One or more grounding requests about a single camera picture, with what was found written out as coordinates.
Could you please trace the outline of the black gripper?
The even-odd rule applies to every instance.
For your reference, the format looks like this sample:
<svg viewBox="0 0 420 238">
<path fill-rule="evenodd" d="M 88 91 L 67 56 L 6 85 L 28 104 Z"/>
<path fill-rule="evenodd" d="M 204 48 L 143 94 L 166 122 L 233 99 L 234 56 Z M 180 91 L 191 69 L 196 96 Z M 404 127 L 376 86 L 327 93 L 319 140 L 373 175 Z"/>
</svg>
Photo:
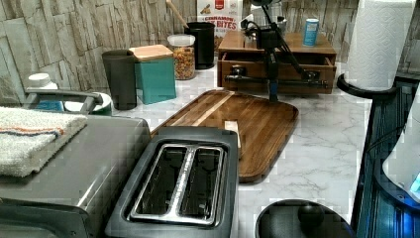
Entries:
<svg viewBox="0 0 420 238">
<path fill-rule="evenodd" d="M 269 81 L 269 100 L 271 102 L 276 102 L 278 88 L 278 63 L 276 61 L 274 49 L 279 49 L 283 54 L 285 54 L 294 69 L 299 74 L 303 74 L 305 70 L 300 66 L 297 59 L 291 52 L 276 23 L 270 23 L 266 26 L 259 26 L 253 21 L 248 21 L 245 24 L 245 36 L 255 40 L 259 50 L 268 49 L 265 54 L 265 59 L 266 75 Z"/>
</svg>

